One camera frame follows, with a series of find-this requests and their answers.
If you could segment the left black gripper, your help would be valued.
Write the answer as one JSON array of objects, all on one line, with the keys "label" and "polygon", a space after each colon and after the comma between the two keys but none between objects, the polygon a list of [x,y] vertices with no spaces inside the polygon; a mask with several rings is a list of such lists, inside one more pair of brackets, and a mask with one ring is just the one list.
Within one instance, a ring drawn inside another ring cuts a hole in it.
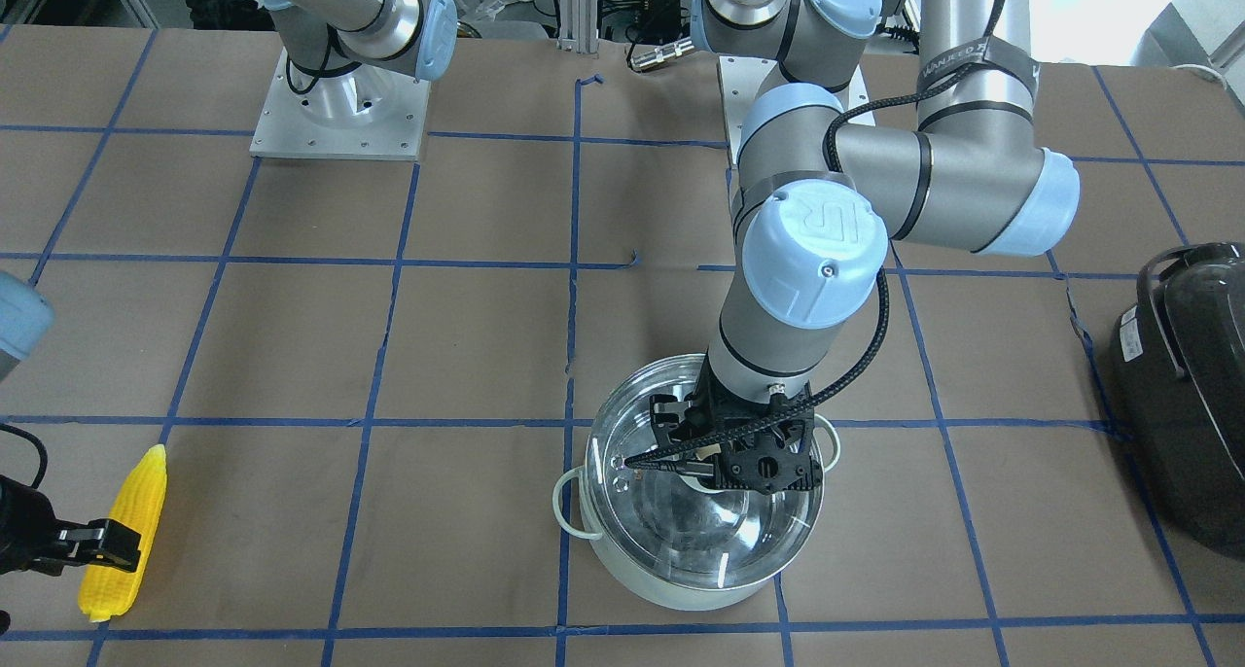
[{"label": "left black gripper", "polygon": [[743,399],[703,367],[688,396],[650,397],[659,445],[650,468],[712,492],[810,493],[818,488],[814,402],[808,385],[794,398],[773,385],[764,403]]}]

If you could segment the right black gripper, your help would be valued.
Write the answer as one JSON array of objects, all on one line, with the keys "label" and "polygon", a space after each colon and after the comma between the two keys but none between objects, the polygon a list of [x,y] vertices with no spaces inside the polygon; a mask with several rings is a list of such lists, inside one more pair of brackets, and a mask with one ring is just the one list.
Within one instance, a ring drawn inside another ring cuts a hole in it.
[{"label": "right black gripper", "polygon": [[142,560],[142,535],[113,519],[61,521],[40,492],[1,477],[1,574],[40,572],[59,576],[63,569],[44,559],[56,543],[56,561],[63,566],[87,565],[137,572]]}]

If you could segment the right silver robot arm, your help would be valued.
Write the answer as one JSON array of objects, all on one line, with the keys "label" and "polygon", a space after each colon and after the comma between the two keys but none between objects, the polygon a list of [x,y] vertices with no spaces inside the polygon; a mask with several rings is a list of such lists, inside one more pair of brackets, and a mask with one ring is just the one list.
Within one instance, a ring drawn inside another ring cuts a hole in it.
[{"label": "right silver robot arm", "polygon": [[[198,29],[271,29],[283,55],[268,81],[250,152],[285,161],[416,161],[430,85],[449,66],[454,0],[187,0]],[[159,528],[163,489],[142,482],[136,515],[59,519],[32,482],[2,479],[1,569],[59,576],[96,565],[137,574]]]}]

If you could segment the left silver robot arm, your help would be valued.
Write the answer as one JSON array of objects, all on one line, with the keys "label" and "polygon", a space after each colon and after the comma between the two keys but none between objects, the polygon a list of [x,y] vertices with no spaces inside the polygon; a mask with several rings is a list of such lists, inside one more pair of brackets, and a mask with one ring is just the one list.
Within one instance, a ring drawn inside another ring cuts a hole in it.
[{"label": "left silver robot arm", "polygon": [[693,0],[693,46],[774,61],[741,127],[735,276],[688,399],[651,398],[657,448],[632,470],[710,490],[820,485],[813,409],[872,365],[893,241],[1040,256],[1079,175],[1033,134],[1030,0],[921,0],[915,91],[839,98],[883,0]]}]

